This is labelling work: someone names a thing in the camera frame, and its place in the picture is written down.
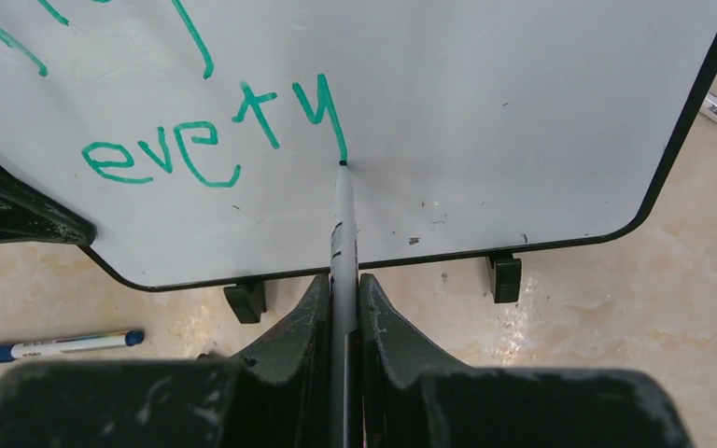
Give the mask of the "green cap marker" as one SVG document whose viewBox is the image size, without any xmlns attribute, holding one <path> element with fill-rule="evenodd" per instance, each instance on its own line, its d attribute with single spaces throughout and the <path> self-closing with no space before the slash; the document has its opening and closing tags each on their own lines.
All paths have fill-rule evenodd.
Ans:
<svg viewBox="0 0 717 448">
<path fill-rule="evenodd" d="M 340 161 L 335 182 L 336 224 L 330 238 L 330 446 L 362 445 L 358 256 L 354 187 Z"/>
</svg>

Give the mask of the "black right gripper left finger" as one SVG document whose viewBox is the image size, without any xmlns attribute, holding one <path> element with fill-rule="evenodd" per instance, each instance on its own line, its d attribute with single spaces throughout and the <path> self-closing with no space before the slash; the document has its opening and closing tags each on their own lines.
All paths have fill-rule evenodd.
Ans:
<svg viewBox="0 0 717 448">
<path fill-rule="evenodd" d="M 330 282 L 238 353 L 31 362 L 0 379 L 0 447 L 325 447 Z"/>
</svg>

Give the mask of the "white whiteboard black frame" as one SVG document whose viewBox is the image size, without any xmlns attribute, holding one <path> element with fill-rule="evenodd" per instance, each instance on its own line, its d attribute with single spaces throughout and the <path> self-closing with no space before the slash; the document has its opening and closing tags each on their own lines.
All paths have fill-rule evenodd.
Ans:
<svg viewBox="0 0 717 448">
<path fill-rule="evenodd" d="M 121 283 L 616 239 L 717 73 L 717 1 L 0 1 L 0 168 Z"/>
</svg>

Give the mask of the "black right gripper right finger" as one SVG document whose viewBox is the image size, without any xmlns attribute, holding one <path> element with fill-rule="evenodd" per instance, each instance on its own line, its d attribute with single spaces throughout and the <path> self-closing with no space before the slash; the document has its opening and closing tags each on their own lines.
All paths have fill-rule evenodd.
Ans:
<svg viewBox="0 0 717 448">
<path fill-rule="evenodd" d="M 472 367 L 360 277 L 371 447 L 690 447 L 671 397 L 631 370 Z"/>
</svg>

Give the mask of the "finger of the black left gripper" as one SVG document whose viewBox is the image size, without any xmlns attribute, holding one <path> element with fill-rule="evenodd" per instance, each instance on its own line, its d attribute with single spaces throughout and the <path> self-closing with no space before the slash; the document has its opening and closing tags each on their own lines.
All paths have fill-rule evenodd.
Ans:
<svg viewBox="0 0 717 448">
<path fill-rule="evenodd" d="M 22 183 L 0 166 L 0 244 L 40 242 L 90 245 L 96 229 L 86 219 Z"/>
</svg>

